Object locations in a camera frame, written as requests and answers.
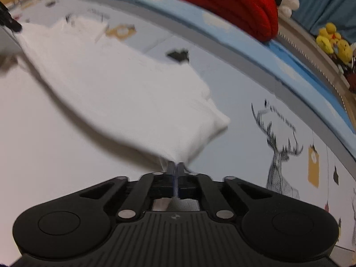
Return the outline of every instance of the white cloth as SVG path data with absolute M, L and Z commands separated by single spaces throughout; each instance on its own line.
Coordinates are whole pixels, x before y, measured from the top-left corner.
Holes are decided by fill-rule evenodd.
M 227 127 L 230 119 L 189 64 L 166 65 L 116 39 L 90 37 L 36 24 L 16 34 L 52 90 L 101 133 L 188 162 Z
M 82 16 L 69 16 L 67 20 L 58 20 L 58 22 L 52 26 L 52 30 L 72 35 L 85 35 L 96 42 L 105 33 L 108 27 L 107 22 L 99 22 Z

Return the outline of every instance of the metal screw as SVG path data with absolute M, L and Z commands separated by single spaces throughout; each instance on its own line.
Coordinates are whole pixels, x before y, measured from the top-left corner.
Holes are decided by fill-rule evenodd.
M 216 216 L 220 219 L 230 219 L 234 216 L 234 213 L 229 210 L 220 210 L 216 212 Z
M 136 216 L 136 213 L 133 210 L 122 210 L 117 215 L 123 219 L 131 219 Z

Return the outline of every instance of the wall decal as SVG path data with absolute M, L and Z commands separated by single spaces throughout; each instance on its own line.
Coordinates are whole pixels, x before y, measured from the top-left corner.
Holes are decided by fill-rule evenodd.
M 319 187 L 319 154 L 316 151 L 314 144 L 308 148 L 308 181 L 314 187 Z
M 332 175 L 333 179 L 334 179 L 334 182 L 339 185 L 339 175 L 338 175 L 338 172 L 336 170 L 336 166 L 335 166 L 335 170 L 334 170 L 334 174 Z
M 52 1 L 47 2 L 45 6 L 48 7 L 48 8 L 51 8 L 51 7 L 53 7 L 55 4 L 56 4 L 56 1 L 55 1 L 55 0 L 52 0 Z
M 172 52 L 169 52 L 166 55 L 179 63 L 182 63 L 184 61 L 189 62 L 189 53 L 186 49 L 182 49 L 180 51 L 173 50 Z
M 266 188 L 295 199 L 300 199 L 298 190 L 293 188 L 282 175 L 282 162 L 288 161 L 290 155 L 298 157 L 303 151 L 303 146 L 299 149 L 299 145 L 295 137 L 295 131 L 293 130 L 295 147 L 293 147 L 293 149 L 291 148 L 291 142 L 288 139 L 288 146 L 283 146 L 282 150 L 278 150 L 276 136 L 271 131 L 272 122 L 265 127 L 265 124 L 261 119 L 262 115 L 269 112 L 269 109 L 260 110 L 256 115 L 252 104 L 251 108 L 257 126 L 267 136 L 267 144 L 273 149 L 274 152 L 272 163 L 268 171 Z
M 115 37 L 117 40 L 123 41 L 136 34 L 134 25 L 117 25 L 115 28 L 108 29 L 106 36 Z

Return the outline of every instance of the black clip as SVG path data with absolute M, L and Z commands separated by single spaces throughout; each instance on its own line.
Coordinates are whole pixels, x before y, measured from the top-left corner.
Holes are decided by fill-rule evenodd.
M 20 32 L 22 30 L 21 24 L 11 17 L 10 13 L 8 12 L 8 9 L 1 2 L 0 2 L 0 26 L 5 26 L 14 32 Z

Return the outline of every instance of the deer print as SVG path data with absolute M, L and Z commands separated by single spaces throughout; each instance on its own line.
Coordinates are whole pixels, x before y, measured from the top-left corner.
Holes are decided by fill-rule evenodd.
M 301 146 L 301 149 L 299 149 L 298 142 L 297 139 L 295 138 L 295 134 L 293 131 L 295 147 L 291 149 L 291 142 L 288 139 L 288 146 L 283 146 L 282 150 L 278 150 L 275 134 L 271 132 L 272 122 L 270 122 L 266 128 L 264 122 L 261 120 L 262 115 L 268 113 L 269 110 L 268 109 L 261 110 L 256 115 L 252 104 L 251 104 L 251 108 L 252 108 L 253 117 L 255 118 L 258 127 L 267 136 L 267 143 L 273 149 L 274 152 L 272 163 L 268 171 L 266 188 L 268 190 L 278 192 L 282 195 L 299 199 L 300 197 L 299 197 L 298 190 L 293 188 L 287 182 L 287 180 L 282 176 L 282 162 L 287 162 L 289 160 L 290 155 L 296 157 L 299 156 L 303 151 L 303 146 Z

